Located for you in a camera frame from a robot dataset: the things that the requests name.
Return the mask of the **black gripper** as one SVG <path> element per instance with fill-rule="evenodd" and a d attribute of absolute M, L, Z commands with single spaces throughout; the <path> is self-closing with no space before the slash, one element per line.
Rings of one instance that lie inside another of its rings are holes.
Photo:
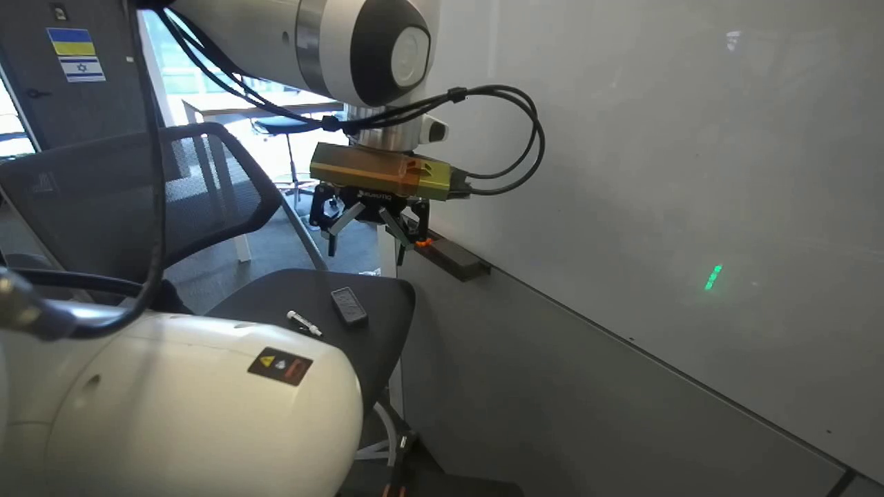
<path fill-rule="evenodd" d="M 399 247 L 396 266 L 403 266 L 408 244 L 428 235 L 428 201 L 364 190 L 364 189 L 338 189 L 338 186 L 321 182 L 312 190 L 310 225 L 321 226 L 327 233 L 330 257 L 338 254 L 338 235 L 352 221 L 385 225 Z"/>

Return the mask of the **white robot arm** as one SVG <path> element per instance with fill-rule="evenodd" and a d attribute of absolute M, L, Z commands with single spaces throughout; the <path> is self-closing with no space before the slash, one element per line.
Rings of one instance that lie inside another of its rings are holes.
<path fill-rule="evenodd" d="M 279 207 L 218 125 L 4 170 L 58 261 L 4 277 L 4 497 L 334 497 L 414 313 L 396 280 L 276 270 L 218 310 L 158 277 Z"/>

